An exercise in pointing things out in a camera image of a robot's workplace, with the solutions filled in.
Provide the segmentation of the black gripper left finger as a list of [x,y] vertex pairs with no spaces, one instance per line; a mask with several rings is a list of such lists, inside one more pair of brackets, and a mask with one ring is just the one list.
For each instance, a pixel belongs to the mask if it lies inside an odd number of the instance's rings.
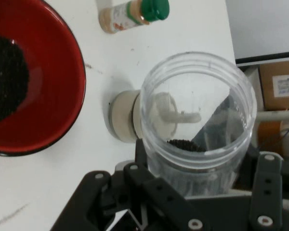
[[67,202],[53,231],[105,231],[119,211],[129,209],[146,231],[208,231],[208,220],[164,179],[147,168],[141,139],[135,160],[110,175],[87,173]]

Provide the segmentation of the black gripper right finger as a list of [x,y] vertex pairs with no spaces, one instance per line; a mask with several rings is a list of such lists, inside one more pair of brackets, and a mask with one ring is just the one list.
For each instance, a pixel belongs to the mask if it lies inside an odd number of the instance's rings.
[[289,231],[289,161],[250,145],[239,170],[236,188],[251,191],[250,231]]

